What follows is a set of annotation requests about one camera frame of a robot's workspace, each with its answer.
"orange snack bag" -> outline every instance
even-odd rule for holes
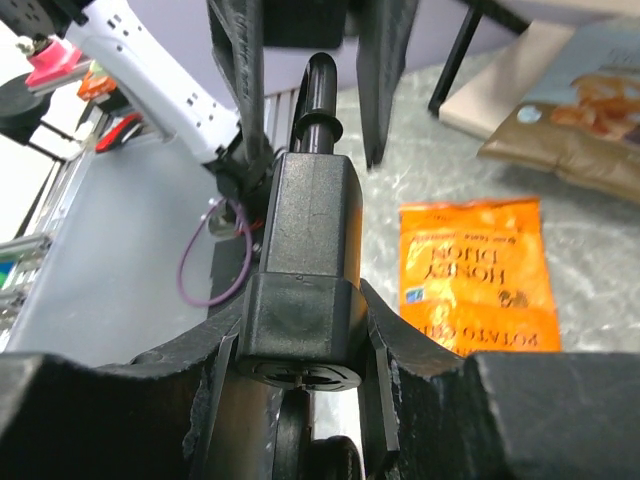
[[[458,355],[562,349],[534,198],[400,209],[400,315]]]
[[[82,79],[82,84],[78,89],[78,97],[88,102],[105,96],[109,98],[109,94],[117,88],[115,80],[103,73],[88,72]]]

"gray table surface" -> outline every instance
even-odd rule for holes
[[[467,58],[457,85],[494,55]],[[397,309],[402,203],[539,196],[564,349],[640,351],[640,206],[552,174],[476,158],[480,140],[444,126],[427,111],[440,72],[432,67],[402,80],[386,158],[373,173],[365,168],[357,92],[339,95],[345,135],[336,151],[352,158],[365,201],[363,278]]]

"pink part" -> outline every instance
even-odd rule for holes
[[[75,47],[66,47],[56,38],[46,50],[29,58],[35,70],[25,83],[28,87],[34,88],[64,77],[73,71],[80,57],[82,57],[80,50]]]

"purple wire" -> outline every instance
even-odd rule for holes
[[[226,292],[210,300],[199,300],[197,298],[191,297],[184,288],[184,281],[182,278],[184,265],[187,261],[187,257],[189,256],[189,252],[191,252],[191,248],[193,247],[193,244],[196,242],[196,239],[198,238],[198,235],[200,234],[204,226],[207,224],[207,220],[211,215],[215,213],[215,211],[222,204],[224,204],[225,201],[231,206],[231,208],[235,212],[236,225],[240,226],[240,230],[242,230],[242,233],[244,234],[244,239],[245,239],[244,262],[242,264],[242,269],[240,270],[240,274],[238,275],[238,278],[236,278],[236,281],[233,282],[233,285],[231,285]],[[180,257],[180,264],[178,265],[178,273],[176,275],[176,284],[178,286],[178,293],[180,294],[180,297],[182,297],[182,300],[184,300],[185,303],[188,303],[193,307],[200,307],[200,308],[214,307],[228,300],[234,293],[238,291],[240,286],[246,280],[247,275],[249,274],[249,267],[251,266],[252,246],[253,246],[253,240],[251,238],[251,228],[249,226],[249,222],[247,222],[247,218],[244,215],[244,212],[242,211],[242,207],[232,200],[222,199],[214,203],[211,206],[211,208],[209,208],[204,218],[200,221],[200,224],[198,225],[196,232],[193,234],[193,236],[189,240],[189,243],[187,244],[187,248],[184,250],[182,256]]]

